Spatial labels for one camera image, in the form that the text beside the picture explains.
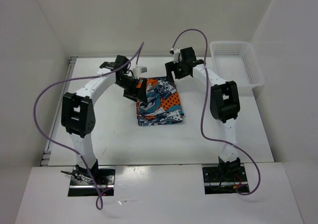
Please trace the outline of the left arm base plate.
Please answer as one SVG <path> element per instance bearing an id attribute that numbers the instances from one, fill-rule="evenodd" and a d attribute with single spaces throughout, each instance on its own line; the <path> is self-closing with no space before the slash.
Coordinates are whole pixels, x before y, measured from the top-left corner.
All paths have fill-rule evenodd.
<path id="1" fill-rule="evenodd" d="M 76 167 L 72 172 L 61 171 L 70 176 L 68 197 L 98 196 L 95 185 L 88 174 L 81 174 Z M 115 167 L 100 166 L 95 182 L 102 196 L 114 196 Z"/>

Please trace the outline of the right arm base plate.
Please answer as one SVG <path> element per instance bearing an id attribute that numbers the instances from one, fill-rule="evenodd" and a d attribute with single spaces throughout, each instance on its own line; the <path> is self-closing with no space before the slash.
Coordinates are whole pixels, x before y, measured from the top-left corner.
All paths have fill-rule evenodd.
<path id="1" fill-rule="evenodd" d="M 242 165 L 238 171 L 228 176 L 221 176 L 218 166 L 202 166 L 205 195 L 231 194 L 238 189 L 241 193 L 248 193 L 249 186 L 245 167 Z"/>

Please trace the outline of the colourful patterned shorts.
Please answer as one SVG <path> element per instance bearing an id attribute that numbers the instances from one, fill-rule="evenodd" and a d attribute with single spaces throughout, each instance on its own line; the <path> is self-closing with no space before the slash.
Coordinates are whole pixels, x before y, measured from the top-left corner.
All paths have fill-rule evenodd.
<path id="1" fill-rule="evenodd" d="M 166 77 L 139 78 L 138 88 L 146 82 L 147 102 L 136 102 L 139 126 L 177 124 L 183 121 L 184 112 L 179 93 L 173 81 Z"/>

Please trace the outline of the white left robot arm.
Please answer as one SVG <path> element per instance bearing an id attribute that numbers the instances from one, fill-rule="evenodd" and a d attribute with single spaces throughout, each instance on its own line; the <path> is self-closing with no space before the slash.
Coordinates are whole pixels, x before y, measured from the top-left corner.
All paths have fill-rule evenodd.
<path id="1" fill-rule="evenodd" d="M 91 133 L 96 124 L 94 105 L 112 85 L 124 89 L 124 97 L 133 101 L 147 101 L 147 83 L 129 76 L 127 57 L 118 55 L 113 62 L 104 62 L 97 74 L 74 93 L 67 92 L 62 99 L 61 124 L 70 134 L 77 152 L 76 171 L 82 179 L 93 184 L 99 179 L 98 161 L 93 152 Z"/>

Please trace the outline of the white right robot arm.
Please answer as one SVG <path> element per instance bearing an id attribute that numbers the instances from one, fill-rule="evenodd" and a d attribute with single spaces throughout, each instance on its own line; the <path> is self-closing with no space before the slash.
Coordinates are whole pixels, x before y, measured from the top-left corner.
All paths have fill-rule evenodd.
<path id="1" fill-rule="evenodd" d="M 235 145 L 236 120 L 240 111 L 240 101 L 237 84 L 219 77 L 195 56 L 193 48 L 172 48 L 170 53 L 173 61 L 165 64 L 166 75 L 169 81 L 191 76 L 207 85 L 208 96 L 204 101 L 210 103 L 212 117 L 217 121 L 222 134 L 217 142 L 224 143 L 218 156 L 218 175 L 224 181 L 231 180 L 240 169 L 240 158 Z"/>

